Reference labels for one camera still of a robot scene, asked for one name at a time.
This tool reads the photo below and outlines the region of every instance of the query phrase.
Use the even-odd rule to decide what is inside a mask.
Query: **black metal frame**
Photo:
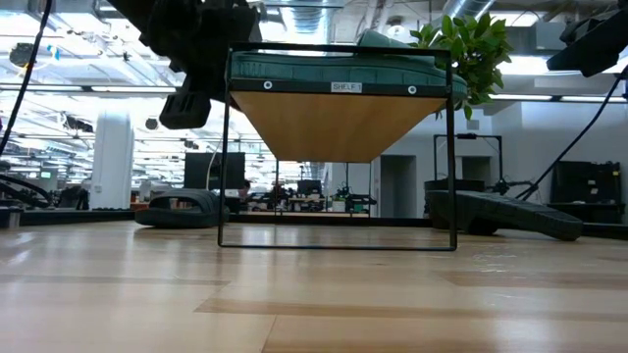
[[[434,180],[438,180],[439,179],[439,164],[437,161],[437,157],[438,157],[438,140],[440,137],[447,137],[447,135],[445,134],[435,134],[434,135]],[[500,135],[476,135],[476,134],[465,134],[465,133],[460,133],[457,134],[455,136],[455,138],[458,139],[478,139],[478,138],[484,138],[485,140],[487,138],[494,138],[497,140],[497,154],[499,155],[499,180],[503,180],[503,149],[501,147],[501,136]]]
[[[331,82],[297,82],[272,79],[232,78],[232,54],[238,51],[253,50],[282,50],[282,51],[315,51],[350,54],[377,54],[377,55],[405,55],[430,56],[445,62],[445,85],[434,87],[416,87],[411,85],[372,84],[362,83],[360,93],[338,93],[331,91]],[[446,139],[447,139],[447,169],[449,191],[449,246],[445,247],[396,247],[396,246],[325,246],[325,245],[247,245],[226,244],[223,242],[224,215],[219,212],[218,217],[218,246],[249,249],[333,249],[333,250],[398,250],[398,251],[454,251],[458,246],[458,229],[456,217],[455,193],[455,140],[453,119],[453,72],[451,54],[446,50],[414,49],[414,48],[378,48],[359,47],[350,45],[310,45],[284,43],[231,43],[227,55],[225,69],[225,120],[223,128],[223,154],[220,173],[220,204],[225,204],[227,150],[229,141],[229,118],[231,108],[231,91],[261,91],[261,92],[290,92],[290,93],[318,93],[318,94],[360,94],[407,97],[441,97],[446,99]]]
[[[355,162],[354,163],[351,163],[351,162],[345,162],[344,163],[344,186],[346,186],[346,188],[348,190],[351,189],[351,187],[349,186],[349,168],[350,168],[350,165],[352,165],[352,164],[358,164],[358,163],[355,163]],[[372,183],[373,183],[373,161],[369,162],[369,197],[373,196],[373,195],[371,195]],[[369,205],[369,220],[371,219],[371,206],[372,205]],[[349,217],[352,218],[353,214],[354,214],[354,212],[353,212],[353,210],[351,210],[349,212]]]

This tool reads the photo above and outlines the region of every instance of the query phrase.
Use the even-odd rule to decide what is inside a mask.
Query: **white column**
[[[89,206],[127,209],[131,205],[134,133],[124,109],[106,109],[98,116]]]

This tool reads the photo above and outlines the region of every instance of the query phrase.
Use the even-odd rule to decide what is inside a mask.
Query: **wooden shelf underside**
[[[276,158],[369,163],[445,103],[444,98],[232,93]]]

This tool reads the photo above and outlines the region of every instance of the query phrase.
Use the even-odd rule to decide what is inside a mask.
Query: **person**
[[[248,197],[248,191],[251,189],[251,182],[248,180],[244,181],[244,188],[237,191],[237,195],[239,196],[240,202],[246,201]]]
[[[80,190],[78,191],[77,210],[89,210],[89,191],[91,190],[91,177],[80,182]]]

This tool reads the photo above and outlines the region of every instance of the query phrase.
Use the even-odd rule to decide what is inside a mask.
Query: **potted plant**
[[[466,119],[473,115],[471,106],[492,101],[490,94],[495,94],[495,85],[503,88],[497,65],[510,63],[508,53],[513,50],[506,41],[506,20],[496,21],[488,13],[479,21],[470,16],[464,19],[443,16],[440,27],[424,25],[410,34],[417,39],[409,43],[415,48],[451,52],[453,73],[467,81],[468,96],[455,107],[464,109]],[[437,61],[436,65],[445,68],[442,62]]]

